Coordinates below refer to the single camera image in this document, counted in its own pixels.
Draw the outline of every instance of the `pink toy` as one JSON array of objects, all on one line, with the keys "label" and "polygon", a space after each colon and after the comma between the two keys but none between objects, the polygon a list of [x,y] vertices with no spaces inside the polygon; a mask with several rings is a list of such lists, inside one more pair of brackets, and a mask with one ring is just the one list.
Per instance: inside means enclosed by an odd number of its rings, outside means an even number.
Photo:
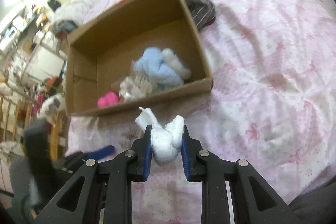
[{"label": "pink toy", "polygon": [[119,103],[119,97],[114,92],[110,91],[104,97],[100,97],[97,101],[99,108],[115,105]]}]

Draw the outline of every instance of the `pink object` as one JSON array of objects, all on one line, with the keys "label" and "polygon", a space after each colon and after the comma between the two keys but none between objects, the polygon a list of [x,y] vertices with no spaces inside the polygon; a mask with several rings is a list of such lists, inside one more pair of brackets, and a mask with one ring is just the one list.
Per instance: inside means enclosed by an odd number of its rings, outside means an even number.
[{"label": "pink object", "polygon": [[[35,100],[38,100],[39,102],[43,103],[45,101],[45,97],[43,94],[36,94],[35,95]],[[38,112],[38,110],[41,108],[40,105],[38,104],[33,104],[33,110],[31,112],[31,116],[32,117],[36,117],[36,113]]]},{"label": "pink object", "polygon": [[119,103],[119,97],[114,92],[110,91],[104,97],[100,97],[97,101],[99,108],[108,107]]}]

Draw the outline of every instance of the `box flap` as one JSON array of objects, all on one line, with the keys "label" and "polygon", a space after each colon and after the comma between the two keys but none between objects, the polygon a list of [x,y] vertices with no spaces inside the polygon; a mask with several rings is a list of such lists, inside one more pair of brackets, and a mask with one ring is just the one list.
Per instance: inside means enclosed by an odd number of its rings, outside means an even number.
[{"label": "box flap", "polygon": [[74,113],[74,67],[75,67],[76,52],[70,47],[70,52],[68,55],[68,66],[66,72],[66,83],[65,83],[65,102],[66,102],[66,113],[70,116]]},{"label": "box flap", "polygon": [[111,107],[105,108],[95,108],[82,112],[73,113],[73,116],[101,116],[111,113],[116,113],[136,107],[150,107],[152,105],[163,103],[166,100],[175,99],[178,97],[185,97],[188,95],[206,92],[211,90],[212,87],[212,79],[204,78],[202,80],[192,82],[183,86],[180,86],[175,89],[165,90],[162,92],[155,93],[149,97],[131,100],[124,103],[119,103],[117,105],[113,105]]}]

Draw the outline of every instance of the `white cabinet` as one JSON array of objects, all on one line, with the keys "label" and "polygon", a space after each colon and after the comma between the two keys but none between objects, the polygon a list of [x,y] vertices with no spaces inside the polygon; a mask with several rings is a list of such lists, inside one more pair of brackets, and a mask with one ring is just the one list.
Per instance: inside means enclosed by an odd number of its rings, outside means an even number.
[{"label": "white cabinet", "polygon": [[64,60],[41,46],[37,45],[37,47],[24,74],[33,78],[34,81],[43,81],[45,78],[58,76],[63,68]]}]

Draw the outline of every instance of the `white cloth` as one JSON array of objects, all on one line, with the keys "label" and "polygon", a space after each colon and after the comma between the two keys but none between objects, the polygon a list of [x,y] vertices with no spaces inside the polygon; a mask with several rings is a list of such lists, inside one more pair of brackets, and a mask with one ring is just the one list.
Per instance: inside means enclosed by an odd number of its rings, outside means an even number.
[{"label": "white cloth", "polygon": [[177,115],[163,129],[150,108],[143,109],[140,107],[139,109],[142,112],[135,119],[135,122],[142,131],[146,130],[148,124],[152,125],[151,145],[156,163],[162,166],[174,161],[181,151],[184,118]]},{"label": "white cloth", "polygon": [[163,49],[162,57],[168,67],[173,69],[183,80],[188,80],[191,77],[191,70],[183,65],[182,61],[178,58],[172,49]]}]

